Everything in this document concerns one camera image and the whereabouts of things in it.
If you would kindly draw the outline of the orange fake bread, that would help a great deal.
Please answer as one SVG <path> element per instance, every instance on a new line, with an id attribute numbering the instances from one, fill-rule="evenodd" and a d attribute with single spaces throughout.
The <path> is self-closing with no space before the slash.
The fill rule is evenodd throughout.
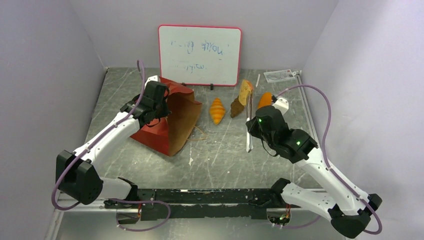
<path id="1" fill-rule="evenodd" d="M 257 109 L 260 109 L 262 107 L 270 106 L 273 104 L 273 94 L 271 92 L 265 92 L 257 105 Z"/>

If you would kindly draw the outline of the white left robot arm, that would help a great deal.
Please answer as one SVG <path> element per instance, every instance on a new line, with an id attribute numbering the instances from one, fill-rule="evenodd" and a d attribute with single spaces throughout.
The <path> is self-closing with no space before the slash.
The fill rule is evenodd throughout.
<path id="1" fill-rule="evenodd" d="M 97 199 L 111 199 L 126 208 L 140 200 L 135 183 L 124 179 L 100 177 L 96 167 L 123 141 L 153 120 L 170 114 L 166 84 L 149 80 L 143 93 L 125 103 L 114 119 L 95 137 L 73 151 L 63 150 L 56 157 L 55 188 L 89 205 Z"/>

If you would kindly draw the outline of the sliced fake bread piece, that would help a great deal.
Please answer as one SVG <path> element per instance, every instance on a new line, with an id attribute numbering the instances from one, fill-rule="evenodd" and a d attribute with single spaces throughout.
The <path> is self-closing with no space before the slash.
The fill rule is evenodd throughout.
<path id="1" fill-rule="evenodd" d="M 249 80 L 243 79 L 240 85 L 238 101 L 241 105 L 246 106 L 248 102 L 248 96 L 253 92 L 254 87 Z"/>

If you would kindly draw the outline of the orange striped fake croissant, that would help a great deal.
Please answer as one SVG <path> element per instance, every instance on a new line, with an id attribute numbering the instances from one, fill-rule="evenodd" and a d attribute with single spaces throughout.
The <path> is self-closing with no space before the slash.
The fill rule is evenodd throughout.
<path id="1" fill-rule="evenodd" d="M 219 98 L 215 98 L 210 107 L 209 107 L 209 115 L 212 119 L 212 122 L 215 125 L 218 125 L 226 114 L 226 109 L 222 104 Z"/>

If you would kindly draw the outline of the red paper bag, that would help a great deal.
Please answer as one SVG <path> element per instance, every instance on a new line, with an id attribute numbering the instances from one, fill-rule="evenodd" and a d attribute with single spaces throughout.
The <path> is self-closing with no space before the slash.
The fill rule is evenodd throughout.
<path id="1" fill-rule="evenodd" d="M 167 85 L 170 96 L 167 105 L 170 115 L 151 122 L 153 127 L 144 126 L 130 137 L 166 156 L 172 157 L 182 149 L 196 125 L 202 110 L 202 103 L 195 100 L 192 89 L 160 76 L 160 82 Z"/>

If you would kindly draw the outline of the brown fake bread roll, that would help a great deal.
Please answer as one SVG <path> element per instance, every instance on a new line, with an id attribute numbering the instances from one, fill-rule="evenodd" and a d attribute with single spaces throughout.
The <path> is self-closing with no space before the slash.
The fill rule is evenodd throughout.
<path id="1" fill-rule="evenodd" d="M 245 106 L 240 102 L 237 96 L 230 105 L 230 117 L 233 119 L 240 115 L 245 109 Z"/>

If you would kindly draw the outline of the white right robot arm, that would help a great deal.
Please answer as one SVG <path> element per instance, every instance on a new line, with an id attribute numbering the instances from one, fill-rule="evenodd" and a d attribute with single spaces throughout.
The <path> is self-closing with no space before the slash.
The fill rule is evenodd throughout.
<path id="1" fill-rule="evenodd" d="M 274 150 L 276 157 L 303 169 L 325 190 L 314 192 L 280 178 L 270 189 L 269 199 L 275 207 L 287 203 L 309 210 L 328 220 L 346 238 L 366 232 L 371 215 L 382 203 L 376 193 L 361 190 L 325 160 L 317 142 L 306 131 L 289 128 L 280 109 L 262 107 L 245 124 L 247 132 Z"/>

